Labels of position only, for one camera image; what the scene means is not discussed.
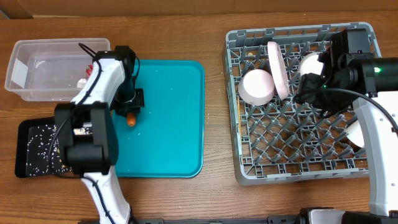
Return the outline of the orange carrot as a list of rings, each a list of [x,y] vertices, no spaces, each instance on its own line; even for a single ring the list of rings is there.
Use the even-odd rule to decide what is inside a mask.
[[[134,113],[128,113],[126,115],[127,125],[130,127],[134,127],[136,125],[136,115]]]

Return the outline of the white bowl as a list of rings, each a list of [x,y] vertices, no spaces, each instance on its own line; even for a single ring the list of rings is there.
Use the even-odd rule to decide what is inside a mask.
[[[300,83],[304,81],[304,75],[312,73],[310,78],[314,78],[315,81],[321,80],[320,75],[323,70],[323,62],[318,60],[320,52],[310,53],[301,60],[298,66],[298,72],[300,74]]]

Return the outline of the large pink plate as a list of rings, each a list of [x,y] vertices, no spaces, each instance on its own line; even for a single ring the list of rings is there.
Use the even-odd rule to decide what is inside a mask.
[[[276,42],[267,43],[269,65],[277,94],[281,100],[289,96],[289,81],[281,49]]]

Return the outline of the red snack wrapper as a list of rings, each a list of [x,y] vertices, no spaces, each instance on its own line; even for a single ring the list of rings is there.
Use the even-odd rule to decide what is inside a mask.
[[[93,66],[92,65],[88,65],[86,68],[86,77],[89,78],[91,73],[93,71]]]

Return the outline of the white paper cup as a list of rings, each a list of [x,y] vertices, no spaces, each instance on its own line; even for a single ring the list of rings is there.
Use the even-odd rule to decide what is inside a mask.
[[[361,130],[361,126],[358,120],[353,122],[346,128],[347,138],[356,146],[364,147],[364,138]]]

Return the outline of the pile of rice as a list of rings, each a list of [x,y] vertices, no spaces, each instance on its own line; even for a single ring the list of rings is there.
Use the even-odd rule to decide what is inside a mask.
[[[71,172],[72,169],[63,165],[58,149],[58,140],[49,148],[53,135],[56,132],[54,124],[33,126],[29,129],[27,142],[26,175],[37,177],[49,175],[54,172],[57,174]]]

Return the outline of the wooden chopstick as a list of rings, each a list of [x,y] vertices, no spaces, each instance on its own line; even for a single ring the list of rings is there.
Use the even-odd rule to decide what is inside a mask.
[[[240,97],[237,96],[237,111],[238,111],[238,133],[241,135],[241,113],[240,113]]]

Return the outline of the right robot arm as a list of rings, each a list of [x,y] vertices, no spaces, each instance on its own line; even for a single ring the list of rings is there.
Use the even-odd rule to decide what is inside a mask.
[[[333,34],[319,59],[322,74],[302,75],[294,101],[320,109],[323,118],[353,108],[364,138],[370,198],[368,212],[333,217],[321,208],[308,214],[308,222],[397,223],[397,59],[375,56],[366,29]]]

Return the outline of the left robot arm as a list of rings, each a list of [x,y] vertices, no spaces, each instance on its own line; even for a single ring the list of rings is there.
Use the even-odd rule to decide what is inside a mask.
[[[132,123],[144,107],[144,91],[136,88],[140,61],[126,45],[98,52],[79,46],[92,58],[92,73],[71,102],[55,107],[52,141],[63,165],[72,169],[71,178],[80,179],[91,194],[99,223],[136,223],[116,175],[119,144],[112,115]]]

